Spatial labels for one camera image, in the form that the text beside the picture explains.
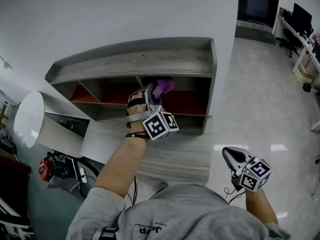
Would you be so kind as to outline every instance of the doorway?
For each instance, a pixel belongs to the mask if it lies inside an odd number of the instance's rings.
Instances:
[[[239,0],[239,21],[256,23],[273,28],[279,0]]]

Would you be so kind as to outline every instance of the hand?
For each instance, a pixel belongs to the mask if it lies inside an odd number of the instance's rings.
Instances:
[[[145,94],[142,91],[139,91],[136,95],[133,95],[131,97],[130,101],[137,98],[144,98],[144,97],[145,97]],[[128,114],[131,116],[131,115],[135,115],[145,111],[147,111],[147,104],[134,105],[129,107]],[[146,130],[141,121],[134,121],[134,122],[131,122],[130,124],[131,124],[132,133],[144,132]]]

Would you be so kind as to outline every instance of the shelf compartment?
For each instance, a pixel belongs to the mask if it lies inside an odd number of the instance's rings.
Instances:
[[[63,82],[52,85],[54,89],[56,89],[62,96],[64,96],[68,101],[71,99],[75,90],[81,84],[78,81],[74,82]]]
[[[174,115],[179,134],[201,135],[204,131],[205,117],[192,115]]]
[[[101,104],[118,105],[116,109],[127,109],[129,96],[140,88],[138,83],[109,84]],[[163,107],[176,115],[206,116],[204,101],[194,91],[172,90],[162,94]],[[70,100],[73,103],[99,103],[83,86],[76,87]]]
[[[148,86],[154,79],[160,78],[155,76],[140,76],[143,86]],[[174,82],[173,91],[193,91],[210,90],[211,79],[207,77],[190,77],[190,76],[171,76]]]
[[[107,79],[82,80],[79,82],[97,101],[101,102],[107,89]]]
[[[99,103],[99,101],[93,97],[90,92],[87,91],[82,85],[78,85],[70,99],[71,102],[75,103]]]
[[[206,116],[207,107],[194,91],[172,90],[161,97],[164,109],[172,114]]]
[[[127,105],[129,96],[139,89],[138,82],[110,83],[101,103]]]

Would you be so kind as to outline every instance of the wooden shelf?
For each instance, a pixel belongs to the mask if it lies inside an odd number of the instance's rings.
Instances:
[[[181,129],[205,130],[217,71],[208,37],[168,37],[116,43],[56,61],[45,76],[60,94],[95,121],[124,115],[129,96],[154,78],[171,77],[166,111]]]
[[[83,86],[75,88],[71,102],[127,105],[129,96],[140,88],[138,83],[115,83],[108,85],[101,102],[97,101]],[[162,95],[166,111],[175,115],[206,116],[206,107],[194,91],[172,90]]]

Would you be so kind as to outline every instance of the gray sweatshirt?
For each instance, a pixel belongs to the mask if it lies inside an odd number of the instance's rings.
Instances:
[[[95,187],[71,223],[67,240],[91,240],[97,230],[117,228],[117,240],[287,240],[274,223],[262,224],[246,210],[197,184],[179,184],[127,210],[118,195]]]

